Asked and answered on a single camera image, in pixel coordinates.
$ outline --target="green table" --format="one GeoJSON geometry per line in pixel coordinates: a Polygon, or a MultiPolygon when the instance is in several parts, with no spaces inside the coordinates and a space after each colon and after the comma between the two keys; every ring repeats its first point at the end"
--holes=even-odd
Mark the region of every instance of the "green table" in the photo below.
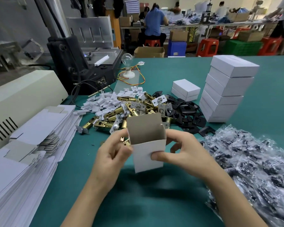
{"type": "MultiPolygon", "coordinates": [[[[255,137],[267,135],[284,149],[284,56],[244,57],[260,65],[254,83],[227,124],[247,130],[255,137]]],[[[210,57],[151,58],[141,72],[146,78],[143,90],[162,90],[170,94],[172,82],[187,79],[201,89],[210,68],[210,57]]],[[[86,96],[80,96],[82,104],[86,96]]],[[[85,115],[81,125],[93,114],[85,115]]],[[[210,124],[215,129],[221,125],[210,124]]],[[[75,135],[68,151],[34,216],[31,227],[59,226],[83,188],[106,133],[90,129],[90,135],[75,135]]],[[[130,157],[115,187],[103,201],[93,226],[223,226],[222,221],[204,204],[204,184],[169,164],[163,168],[134,173],[130,157]]]]}

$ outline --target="vent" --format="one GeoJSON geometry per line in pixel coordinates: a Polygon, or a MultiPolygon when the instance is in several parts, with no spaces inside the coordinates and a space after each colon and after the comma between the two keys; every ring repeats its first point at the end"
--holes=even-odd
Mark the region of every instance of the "vent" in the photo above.
{"type": "Polygon", "coordinates": [[[18,128],[15,122],[8,117],[6,120],[0,123],[0,144],[18,128]]]}

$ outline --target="blue plastic crate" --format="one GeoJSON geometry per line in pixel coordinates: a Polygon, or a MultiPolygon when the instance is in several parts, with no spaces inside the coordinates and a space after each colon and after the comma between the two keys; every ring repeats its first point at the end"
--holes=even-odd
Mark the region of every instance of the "blue plastic crate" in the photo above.
{"type": "Polygon", "coordinates": [[[186,51],[186,42],[184,41],[169,41],[168,42],[168,56],[183,57],[186,51]]]}

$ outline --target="hand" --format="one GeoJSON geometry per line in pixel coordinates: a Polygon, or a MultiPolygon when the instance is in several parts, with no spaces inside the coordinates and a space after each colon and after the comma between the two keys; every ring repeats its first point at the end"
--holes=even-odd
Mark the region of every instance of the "hand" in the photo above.
{"type": "Polygon", "coordinates": [[[183,168],[190,175],[204,179],[221,167],[213,157],[202,147],[194,135],[174,129],[166,129],[166,145],[175,141],[170,153],[154,152],[152,160],[171,163],[183,168]]]}
{"type": "Polygon", "coordinates": [[[128,137],[127,129],[114,132],[98,149],[89,182],[104,196],[115,185],[121,168],[132,154],[132,148],[120,142],[121,137],[128,137]]]}

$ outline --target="person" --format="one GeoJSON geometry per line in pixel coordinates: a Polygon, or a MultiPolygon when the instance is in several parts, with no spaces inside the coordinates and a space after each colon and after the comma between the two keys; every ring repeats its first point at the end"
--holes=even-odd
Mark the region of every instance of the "person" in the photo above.
{"type": "Polygon", "coordinates": [[[144,8],[144,12],[140,13],[139,19],[144,20],[148,12],[149,12],[149,7],[147,6],[147,7],[144,8]]]}
{"type": "Polygon", "coordinates": [[[280,14],[282,14],[281,20],[276,25],[276,27],[273,30],[273,32],[271,33],[270,37],[271,38],[279,38],[279,37],[283,38],[283,41],[280,45],[280,55],[284,55],[284,0],[281,0],[277,9],[275,11],[273,11],[272,13],[266,15],[265,18],[269,19],[269,18],[272,18],[272,17],[280,15],[280,14]]]}
{"type": "MultiPolygon", "coordinates": [[[[177,165],[188,174],[202,179],[213,192],[226,227],[268,227],[231,177],[194,135],[173,129],[166,129],[166,135],[167,145],[176,142],[170,153],[154,152],[151,159],[177,165]]],[[[111,134],[99,148],[91,174],[61,227],[91,227],[100,204],[132,154],[130,146],[120,143],[121,137],[128,137],[127,129],[111,134]]]]}
{"type": "Polygon", "coordinates": [[[224,1],[221,1],[219,4],[219,8],[216,10],[215,14],[219,17],[224,17],[227,13],[227,7],[224,6],[224,1]]]}
{"type": "Polygon", "coordinates": [[[138,44],[143,46],[145,40],[160,40],[161,47],[166,40],[166,34],[161,33],[161,24],[168,25],[168,19],[164,13],[160,10],[157,3],[153,4],[152,9],[148,12],[144,20],[144,27],[146,28],[144,33],[139,33],[138,44]]]}
{"type": "Polygon", "coordinates": [[[172,9],[168,9],[168,11],[174,12],[174,14],[180,14],[181,9],[179,8],[179,6],[180,6],[180,2],[177,1],[175,7],[172,9]]]}

